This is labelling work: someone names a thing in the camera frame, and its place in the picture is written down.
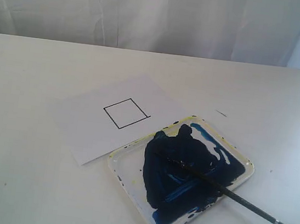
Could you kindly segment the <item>black paintbrush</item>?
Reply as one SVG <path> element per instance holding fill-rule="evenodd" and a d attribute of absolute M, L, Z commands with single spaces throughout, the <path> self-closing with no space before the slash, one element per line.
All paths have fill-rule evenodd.
<path fill-rule="evenodd" d="M 195 179 L 200 179 L 204 181 L 204 183 L 207 183 L 211 185 L 211 188 L 215 188 L 218 190 L 221 194 L 224 194 L 225 196 L 229 197 L 230 199 L 234 200 L 238 204 L 244 206 L 248 210 L 252 211 L 253 213 L 257 214 L 261 218 L 264 218 L 265 220 L 269 221 L 272 224 L 284 224 L 278 219 L 274 218 L 273 216 L 269 215 L 265 211 L 261 210 L 257 206 L 253 205 L 249 201 L 243 199 L 241 196 L 238 196 L 233 191 L 230 191 L 227 187 L 222 186 L 217 181 L 215 181 L 212 177 L 209 177 L 208 173 L 203 173 L 200 171 L 197 171 L 193 166 L 187 165 L 185 162 L 177 161 L 172 158 L 164 157 L 162 154 L 157 153 L 157 155 L 160 158 L 164 158 L 167 163 L 170 163 L 172 165 L 176 165 L 180 170 L 187 171 L 189 174 L 192 174 Z"/>

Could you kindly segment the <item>white paint tray blue paint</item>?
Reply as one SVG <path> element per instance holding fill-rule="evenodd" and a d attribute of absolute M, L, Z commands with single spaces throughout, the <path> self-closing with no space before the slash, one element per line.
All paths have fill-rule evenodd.
<path fill-rule="evenodd" d="M 252 162 L 203 119 L 186 117 L 113 151 L 109 168 L 146 224 L 188 224 L 223 196 L 202 173 L 236 189 Z"/>

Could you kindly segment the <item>white paper sheet with square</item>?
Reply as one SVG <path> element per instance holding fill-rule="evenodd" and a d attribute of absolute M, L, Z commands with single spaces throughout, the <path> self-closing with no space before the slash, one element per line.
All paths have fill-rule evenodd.
<path fill-rule="evenodd" d="M 50 109 L 79 165 L 189 116 L 145 75 L 58 100 Z"/>

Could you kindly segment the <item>white backdrop curtain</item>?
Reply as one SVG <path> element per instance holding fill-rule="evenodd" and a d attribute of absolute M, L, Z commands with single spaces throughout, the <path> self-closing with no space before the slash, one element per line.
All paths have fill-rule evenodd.
<path fill-rule="evenodd" d="M 300 68 L 300 0 L 0 0 L 0 33 Z"/>

